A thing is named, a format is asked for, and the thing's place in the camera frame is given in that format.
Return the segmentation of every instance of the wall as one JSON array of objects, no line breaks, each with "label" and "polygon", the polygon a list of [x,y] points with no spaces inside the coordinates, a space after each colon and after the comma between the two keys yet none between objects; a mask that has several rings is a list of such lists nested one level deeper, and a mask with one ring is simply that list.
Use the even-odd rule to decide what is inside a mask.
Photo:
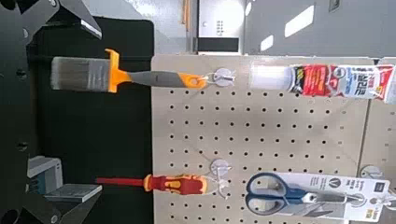
[{"label": "wall", "polygon": [[93,16],[154,22],[155,53],[191,50],[185,25],[181,24],[183,0],[83,0]]},{"label": "wall", "polygon": [[[313,4],[314,22],[285,38],[285,24]],[[341,0],[341,6],[329,13],[328,0],[256,0],[246,19],[245,53],[261,54],[260,43],[274,35],[274,45],[263,54],[394,56],[394,8],[396,1],[392,0]]]}]

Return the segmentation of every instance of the bolt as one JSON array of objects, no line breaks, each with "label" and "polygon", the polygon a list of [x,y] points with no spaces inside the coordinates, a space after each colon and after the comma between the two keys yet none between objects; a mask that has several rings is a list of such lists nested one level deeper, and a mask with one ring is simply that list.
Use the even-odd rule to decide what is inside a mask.
[{"label": "bolt", "polygon": [[29,37],[29,32],[27,32],[27,30],[25,28],[23,28],[23,37],[24,38]]},{"label": "bolt", "polygon": [[26,72],[22,69],[17,70],[17,77],[20,79],[26,79]]},{"label": "bolt", "polygon": [[52,223],[52,224],[56,223],[57,221],[58,221],[58,216],[53,216],[53,217],[50,219],[50,223]]},{"label": "bolt", "polygon": [[56,7],[56,0],[49,0],[49,2],[53,7]]},{"label": "bolt", "polygon": [[26,143],[26,142],[19,142],[18,144],[17,144],[17,150],[19,151],[19,152],[24,152],[24,151],[26,151],[26,149],[28,148],[28,144]]}]

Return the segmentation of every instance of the scissors packaging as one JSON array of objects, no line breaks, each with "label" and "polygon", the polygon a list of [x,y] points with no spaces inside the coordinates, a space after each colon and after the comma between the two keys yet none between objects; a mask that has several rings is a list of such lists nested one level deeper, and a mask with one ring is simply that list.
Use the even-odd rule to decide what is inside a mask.
[{"label": "scissors packaging", "polygon": [[389,184],[338,175],[260,173],[247,182],[246,204],[257,216],[378,222]]}]

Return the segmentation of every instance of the glue tube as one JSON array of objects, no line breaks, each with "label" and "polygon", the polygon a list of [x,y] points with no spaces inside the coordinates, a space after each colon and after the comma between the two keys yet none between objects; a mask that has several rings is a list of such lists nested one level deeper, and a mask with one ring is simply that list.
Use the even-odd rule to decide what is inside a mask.
[{"label": "glue tube", "polygon": [[307,96],[378,99],[396,105],[395,66],[302,64],[250,66],[251,89],[280,90]]}]

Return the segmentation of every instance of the black panel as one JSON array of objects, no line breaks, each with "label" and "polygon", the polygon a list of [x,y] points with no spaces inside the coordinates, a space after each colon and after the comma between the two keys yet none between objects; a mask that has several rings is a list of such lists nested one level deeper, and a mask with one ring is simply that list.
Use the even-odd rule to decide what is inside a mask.
[{"label": "black panel", "polygon": [[[30,57],[36,74],[38,144],[44,155],[62,160],[65,183],[152,173],[149,87],[125,83],[116,94],[50,88],[51,56],[106,58],[105,48],[112,48],[121,55],[121,69],[150,70],[150,21],[96,20],[102,40],[75,28],[47,29],[37,36]],[[85,223],[153,223],[152,194],[141,188],[105,187]]]},{"label": "black panel", "polygon": [[198,51],[238,52],[238,38],[198,38]]}]

